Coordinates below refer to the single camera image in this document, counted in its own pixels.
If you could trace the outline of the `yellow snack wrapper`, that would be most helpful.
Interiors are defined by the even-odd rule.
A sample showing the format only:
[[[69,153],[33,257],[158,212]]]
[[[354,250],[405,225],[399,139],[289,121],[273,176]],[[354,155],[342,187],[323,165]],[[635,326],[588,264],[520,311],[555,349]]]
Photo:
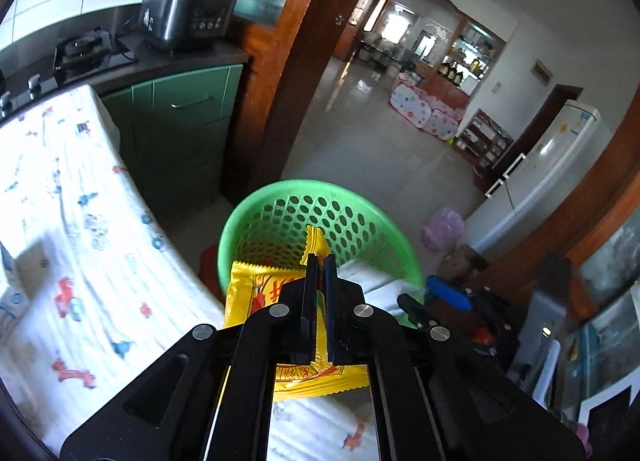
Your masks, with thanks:
[[[309,254],[318,257],[316,355],[309,365],[302,365],[298,360],[300,310]],[[292,268],[241,261],[232,263],[224,310],[226,328],[242,325],[263,309],[277,305],[288,308],[285,322],[271,340],[280,351],[274,374],[275,401],[333,395],[362,389],[369,384],[366,367],[334,366],[328,357],[322,273],[324,260],[330,254],[323,231],[307,226],[304,251],[299,253],[299,260]]]

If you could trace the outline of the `green kitchen cabinet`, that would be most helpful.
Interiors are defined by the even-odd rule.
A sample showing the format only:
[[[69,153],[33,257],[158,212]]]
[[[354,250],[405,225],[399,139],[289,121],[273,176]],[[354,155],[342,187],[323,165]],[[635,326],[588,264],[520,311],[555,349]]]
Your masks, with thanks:
[[[159,221],[215,199],[242,71],[240,64],[190,71],[102,98],[119,129],[122,161]]]

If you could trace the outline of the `green plastic basket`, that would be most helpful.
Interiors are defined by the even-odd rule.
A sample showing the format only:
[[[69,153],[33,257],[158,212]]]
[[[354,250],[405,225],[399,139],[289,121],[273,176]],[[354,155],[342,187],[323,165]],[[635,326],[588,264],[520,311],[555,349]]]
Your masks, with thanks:
[[[219,282],[227,296],[224,324],[243,321],[231,316],[233,302],[252,303],[250,294],[233,293],[234,264],[299,271],[310,253],[333,255],[338,273],[359,282],[369,304],[408,325],[396,297],[407,292],[418,299],[423,282],[408,239],[392,218],[361,195],[309,179],[279,181],[257,190],[224,224],[217,255]]]

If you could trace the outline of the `pink plastic bag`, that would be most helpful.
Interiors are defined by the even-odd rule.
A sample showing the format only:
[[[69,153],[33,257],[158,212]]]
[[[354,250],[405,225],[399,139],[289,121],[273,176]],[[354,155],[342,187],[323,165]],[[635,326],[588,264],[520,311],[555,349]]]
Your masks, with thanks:
[[[432,253],[449,252],[465,232],[463,217],[452,207],[436,210],[424,224],[421,242]]]

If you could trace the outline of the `wooden shelf rack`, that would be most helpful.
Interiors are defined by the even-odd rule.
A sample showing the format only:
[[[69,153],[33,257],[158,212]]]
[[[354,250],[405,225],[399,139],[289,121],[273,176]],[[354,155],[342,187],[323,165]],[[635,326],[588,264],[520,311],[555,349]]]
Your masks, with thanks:
[[[491,173],[512,143],[512,137],[482,110],[477,110],[469,124],[454,137],[454,147],[480,178]]]

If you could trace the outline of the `polka dot play tent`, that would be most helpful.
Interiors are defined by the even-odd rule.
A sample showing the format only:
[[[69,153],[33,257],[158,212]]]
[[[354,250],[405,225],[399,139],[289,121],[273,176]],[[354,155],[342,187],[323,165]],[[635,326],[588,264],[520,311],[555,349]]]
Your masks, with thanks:
[[[390,106],[412,126],[442,141],[457,135],[464,113],[404,80],[394,83]]]

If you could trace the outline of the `white refrigerator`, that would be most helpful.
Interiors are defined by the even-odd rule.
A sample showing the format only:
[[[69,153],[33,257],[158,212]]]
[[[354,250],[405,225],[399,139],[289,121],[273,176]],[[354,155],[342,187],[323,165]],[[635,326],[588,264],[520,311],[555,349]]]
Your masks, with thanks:
[[[533,149],[515,159],[465,219],[459,243],[489,262],[513,250],[575,189],[611,137],[596,108],[568,100]]]

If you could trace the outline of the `printed white tablecloth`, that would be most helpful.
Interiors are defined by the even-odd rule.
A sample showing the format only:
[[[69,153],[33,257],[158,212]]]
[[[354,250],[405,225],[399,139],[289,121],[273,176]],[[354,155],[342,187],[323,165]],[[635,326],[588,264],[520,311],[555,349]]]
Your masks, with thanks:
[[[180,337],[224,310],[122,166],[81,86],[1,132],[1,376],[52,451]]]

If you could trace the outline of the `black rice cooker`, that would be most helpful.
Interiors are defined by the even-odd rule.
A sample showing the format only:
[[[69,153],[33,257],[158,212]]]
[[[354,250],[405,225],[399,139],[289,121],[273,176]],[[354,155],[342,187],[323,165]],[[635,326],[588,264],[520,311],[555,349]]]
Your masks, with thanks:
[[[197,50],[224,36],[236,0],[142,0],[138,33],[165,52]]]

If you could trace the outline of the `black gas stove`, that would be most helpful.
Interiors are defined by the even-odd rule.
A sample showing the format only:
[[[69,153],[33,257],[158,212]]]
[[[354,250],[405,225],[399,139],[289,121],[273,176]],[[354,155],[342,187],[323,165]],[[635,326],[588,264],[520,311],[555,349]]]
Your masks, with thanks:
[[[134,51],[104,28],[62,38],[52,56],[2,78],[1,120],[58,88],[137,61]]]

